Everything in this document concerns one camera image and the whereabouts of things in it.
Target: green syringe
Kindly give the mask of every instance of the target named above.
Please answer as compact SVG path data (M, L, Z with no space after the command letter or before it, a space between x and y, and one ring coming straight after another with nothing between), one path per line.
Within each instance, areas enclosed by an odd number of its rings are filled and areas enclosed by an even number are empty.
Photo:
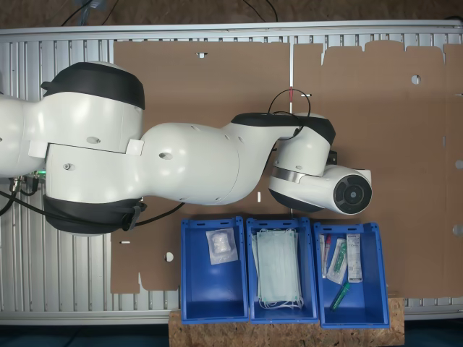
M333 300L333 303L331 304L331 307L330 307L331 311L336 311L336 309L339 307L339 304L341 303L342 299L347 294L349 289L350 289L350 283L346 282L341 287L341 290L339 291L338 295L336 295L336 298Z

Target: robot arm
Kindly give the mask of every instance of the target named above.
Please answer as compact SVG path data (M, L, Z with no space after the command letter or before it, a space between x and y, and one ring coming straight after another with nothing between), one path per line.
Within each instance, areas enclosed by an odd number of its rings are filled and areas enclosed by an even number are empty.
M335 137L329 120L245 113L222 129L168 123L142 136L140 86L116 66L78 63L47 83L38 103L2 98L0 106L7 102L13 111L0 113L0 121L17 131L0 134L0 176L28 174L46 159L45 211L109 226L48 222L63 231L102 234L130 222L144 196L200 205L246 197L281 140L270 185L280 203L353 214L370 202L369 172L326 166Z

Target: white label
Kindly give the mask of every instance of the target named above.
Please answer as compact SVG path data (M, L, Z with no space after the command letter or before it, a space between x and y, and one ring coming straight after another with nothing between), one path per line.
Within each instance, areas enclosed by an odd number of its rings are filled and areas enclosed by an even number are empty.
M347 265L349 283L362 282L360 234L347 234Z

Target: surgical mask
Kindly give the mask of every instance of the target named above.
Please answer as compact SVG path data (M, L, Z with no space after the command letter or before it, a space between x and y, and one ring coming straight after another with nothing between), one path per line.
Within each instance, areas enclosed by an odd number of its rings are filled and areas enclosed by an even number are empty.
M260 305L266 309L302 308L295 230L262 229L252 237L252 252Z

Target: sterile package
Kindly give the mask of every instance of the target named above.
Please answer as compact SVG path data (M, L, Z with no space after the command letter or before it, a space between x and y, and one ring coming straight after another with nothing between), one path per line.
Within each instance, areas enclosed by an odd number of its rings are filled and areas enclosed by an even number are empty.
M257 247L253 246L252 250L257 262L260 306L264 309L301 309L304 301L297 264L297 232L294 229L262 229L257 233L256 241Z
M237 245L234 242L233 228L206 231L211 264L222 264L238 260Z
M328 275L329 280L334 283L342 284L347 269L347 246L345 239L336 240L333 259L331 259Z
M349 283L362 282L360 234L347 234L347 266L347 280Z

